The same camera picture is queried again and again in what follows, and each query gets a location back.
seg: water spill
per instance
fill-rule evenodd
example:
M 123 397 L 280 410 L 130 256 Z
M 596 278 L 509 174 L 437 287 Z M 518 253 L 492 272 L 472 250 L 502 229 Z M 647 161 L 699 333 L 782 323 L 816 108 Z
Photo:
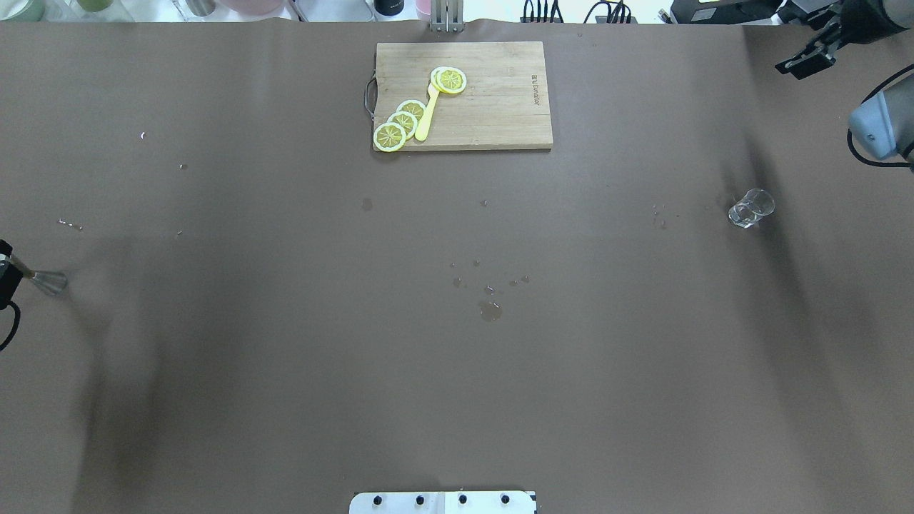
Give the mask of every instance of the water spill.
M 495 302 L 480 302 L 479 315 L 485 321 L 495 321 L 502 316 L 502 307 Z
M 70 228 L 72 228 L 72 229 L 76 229 L 76 230 L 82 231 L 82 225 L 74 225 L 73 223 L 70 223 L 70 222 L 68 222 L 68 221 L 64 221 L 63 218 L 59 218 L 59 219 L 58 219 L 58 223 L 61 224 L 61 225 L 67 225 L 68 227 L 70 227 Z

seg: wooden cutting board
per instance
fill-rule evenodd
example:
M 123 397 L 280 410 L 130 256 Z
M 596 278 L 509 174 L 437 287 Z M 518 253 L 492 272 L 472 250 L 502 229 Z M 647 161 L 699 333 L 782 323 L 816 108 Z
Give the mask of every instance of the wooden cutting board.
M 375 128 L 404 100 L 427 103 L 429 74 L 439 66 L 466 73 L 466 89 L 442 93 L 428 139 L 411 139 L 400 152 L 552 148 L 541 41 L 378 43 Z

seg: yellow lemon slice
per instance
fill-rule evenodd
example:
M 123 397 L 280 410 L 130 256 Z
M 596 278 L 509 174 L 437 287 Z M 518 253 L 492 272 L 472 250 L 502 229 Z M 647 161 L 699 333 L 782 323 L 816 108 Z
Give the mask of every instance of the yellow lemon slice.
M 466 75 L 456 68 L 439 70 L 435 81 L 438 90 L 448 94 L 457 94 L 466 89 Z
M 397 106 L 395 112 L 399 111 L 409 112 L 413 116 L 416 116 L 417 120 L 421 120 L 422 115 L 425 114 L 425 104 L 418 100 L 407 100 Z
M 397 111 L 390 115 L 389 122 L 393 122 L 403 127 L 406 131 L 406 138 L 410 139 L 416 133 L 416 127 L 419 126 L 419 120 L 412 112 Z
M 406 130 L 399 123 L 382 123 L 375 129 L 374 141 L 381 152 L 396 152 L 406 143 Z
M 431 73 L 429 73 L 429 81 L 431 82 L 431 85 L 438 83 L 438 72 L 441 70 L 446 70 L 447 68 L 447 66 L 439 66 L 438 68 L 432 70 Z

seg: cutting board handle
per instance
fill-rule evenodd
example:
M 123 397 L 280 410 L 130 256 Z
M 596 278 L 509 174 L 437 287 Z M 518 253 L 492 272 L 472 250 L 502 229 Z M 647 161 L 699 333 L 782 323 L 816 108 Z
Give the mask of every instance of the cutting board handle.
M 372 102 L 370 98 L 371 84 L 375 84 L 375 100 Z M 365 84 L 365 110 L 368 112 L 368 115 L 371 116 L 371 121 L 375 121 L 375 107 L 377 106 L 377 70 L 371 71 L 371 79 L 368 80 L 368 84 Z

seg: glass cup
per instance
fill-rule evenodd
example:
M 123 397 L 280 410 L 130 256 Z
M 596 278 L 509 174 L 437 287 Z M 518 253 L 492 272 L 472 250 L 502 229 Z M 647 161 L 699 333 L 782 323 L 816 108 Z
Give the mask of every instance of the glass cup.
M 774 198 L 764 189 L 750 189 L 746 196 L 730 208 L 730 221 L 747 229 L 774 212 Z

